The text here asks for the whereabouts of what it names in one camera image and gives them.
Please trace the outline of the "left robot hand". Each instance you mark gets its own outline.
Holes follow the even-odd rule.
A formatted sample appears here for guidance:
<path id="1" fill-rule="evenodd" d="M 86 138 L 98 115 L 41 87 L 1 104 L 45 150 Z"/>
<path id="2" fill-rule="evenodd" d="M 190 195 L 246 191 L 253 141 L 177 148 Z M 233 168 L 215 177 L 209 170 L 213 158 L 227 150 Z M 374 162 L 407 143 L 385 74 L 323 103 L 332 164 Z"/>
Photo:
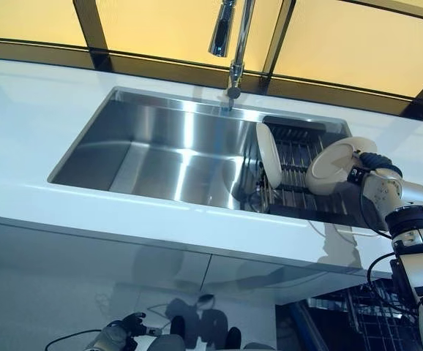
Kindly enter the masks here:
<path id="1" fill-rule="evenodd" d="M 128 336 L 145 336 L 147 334 L 147 327 L 143 324 L 143 319 L 146 317 L 144 312 L 134 312 L 126 316 L 123 320 L 115 320 L 108 324 L 109 327 L 119 327 L 124 330 Z"/>

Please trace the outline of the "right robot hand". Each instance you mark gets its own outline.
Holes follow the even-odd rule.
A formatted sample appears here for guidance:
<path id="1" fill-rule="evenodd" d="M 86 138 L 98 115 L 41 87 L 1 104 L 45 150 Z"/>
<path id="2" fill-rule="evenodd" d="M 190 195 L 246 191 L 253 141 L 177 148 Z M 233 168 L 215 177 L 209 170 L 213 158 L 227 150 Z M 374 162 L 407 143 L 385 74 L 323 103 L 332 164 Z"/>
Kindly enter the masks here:
<path id="1" fill-rule="evenodd" d="M 362 166 L 369 170 L 388 169 L 394 171 L 400 177 L 403 176 L 401 169 L 394 165 L 386 156 L 373 152 L 363 152 L 360 153 L 359 160 L 361 161 Z"/>

